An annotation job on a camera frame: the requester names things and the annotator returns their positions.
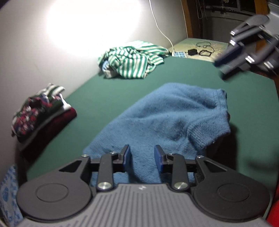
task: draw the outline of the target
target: red object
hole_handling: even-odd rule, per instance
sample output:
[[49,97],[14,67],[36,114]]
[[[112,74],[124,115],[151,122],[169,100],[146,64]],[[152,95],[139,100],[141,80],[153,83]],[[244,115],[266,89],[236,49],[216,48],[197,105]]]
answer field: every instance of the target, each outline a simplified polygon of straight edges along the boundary
[[266,219],[272,226],[279,227],[279,184],[277,184],[273,204]]
[[62,113],[46,124],[35,136],[33,141],[22,151],[28,162],[35,161],[48,143],[56,137],[76,117],[74,108]]

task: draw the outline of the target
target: bed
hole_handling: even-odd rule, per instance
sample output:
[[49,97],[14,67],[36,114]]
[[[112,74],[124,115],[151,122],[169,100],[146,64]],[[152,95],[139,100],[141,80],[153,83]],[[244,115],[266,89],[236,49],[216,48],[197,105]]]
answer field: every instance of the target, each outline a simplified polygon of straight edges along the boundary
[[226,90],[232,133],[224,139],[215,160],[274,190],[279,163],[279,103],[274,82],[251,72],[225,82],[211,62],[177,57],[166,58],[145,79],[96,75],[72,93],[66,101],[76,109],[77,118],[28,169],[28,180],[80,156],[105,125],[168,82]]
[[226,50],[228,47],[228,44],[225,42],[219,42],[219,41],[214,41],[214,40],[208,40],[208,39],[195,39],[195,38],[188,38],[180,43],[174,45],[174,49],[176,52],[188,52],[188,50],[191,49],[197,49],[198,53],[201,50],[208,50],[210,52],[213,52],[209,57],[207,56],[200,56],[200,55],[188,55],[186,54],[186,58],[191,58],[191,59],[198,59],[198,60],[203,60],[203,61],[209,61],[209,62],[214,62],[215,58],[218,57],[224,50]]

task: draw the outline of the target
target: folded clothing pile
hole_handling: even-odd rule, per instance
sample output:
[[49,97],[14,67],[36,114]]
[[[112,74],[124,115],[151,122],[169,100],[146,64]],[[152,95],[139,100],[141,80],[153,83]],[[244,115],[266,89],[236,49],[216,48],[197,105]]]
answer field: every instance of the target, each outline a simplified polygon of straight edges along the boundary
[[98,65],[106,78],[118,75],[126,79],[145,78],[170,55],[164,47],[150,42],[134,41],[109,49],[98,58]]
[[63,99],[65,88],[49,84],[27,98],[14,114],[12,136],[27,161],[34,161],[47,144],[76,117],[76,111]]

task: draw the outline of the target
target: wall light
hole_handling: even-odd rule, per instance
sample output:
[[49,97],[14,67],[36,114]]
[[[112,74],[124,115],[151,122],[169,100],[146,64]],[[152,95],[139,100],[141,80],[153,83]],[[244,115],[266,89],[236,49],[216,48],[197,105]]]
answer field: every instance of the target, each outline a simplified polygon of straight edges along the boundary
[[95,57],[127,42],[140,14],[138,0],[57,0],[48,15],[47,31],[68,53]]

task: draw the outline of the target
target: striped shirt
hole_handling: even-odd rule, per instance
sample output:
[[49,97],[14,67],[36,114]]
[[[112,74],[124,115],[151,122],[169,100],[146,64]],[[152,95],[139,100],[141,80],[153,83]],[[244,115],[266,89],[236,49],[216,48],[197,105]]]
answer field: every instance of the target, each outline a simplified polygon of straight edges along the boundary
[[170,55],[164,47],[150,42],[134,41],[106,51],[98,58],[98,65],[102,68],[107,60],[110,67],[124,78],[145,78]]

